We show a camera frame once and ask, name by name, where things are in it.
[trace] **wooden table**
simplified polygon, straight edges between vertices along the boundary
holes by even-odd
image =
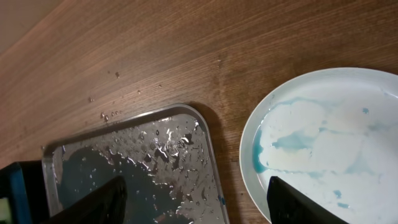
[[[265,223],[239,170],[251,111],[314,70],[398,73],[397,11],[395,0],[64,0],[0,55],[0,166],[104,125],[101,112],[122,111],[112,122],[186,103],[209,124],[231,223]]]

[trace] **gray tray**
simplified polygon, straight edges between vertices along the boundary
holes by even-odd
[[[125,223],[229,223],[207,124],[187,105],[53,142],[42,163],[51,216],[123,175]]]

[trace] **round plate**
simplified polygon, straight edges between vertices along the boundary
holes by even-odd
[[[286,82],[250,115],[239,162],[269,221],[276,175],[346,222],[398,222],[398,77],[331,68]]]

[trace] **tray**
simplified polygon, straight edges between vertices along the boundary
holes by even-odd
[[[51,216],[122,175],[125,223],[229,223],[207,124],[187,105],[53,142],[42,163]]]

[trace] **black object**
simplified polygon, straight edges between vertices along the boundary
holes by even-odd
[[[51,217],[46,224],[122,224],[126,199],[126,182],[123,177],[117,176]]]
[[[279,177],[271,177],[267,202],[272,224],[346,223]]]
[[[8,199],[13,223],[49,218],[42,162],[15,162],[0,170],[0,198]]]

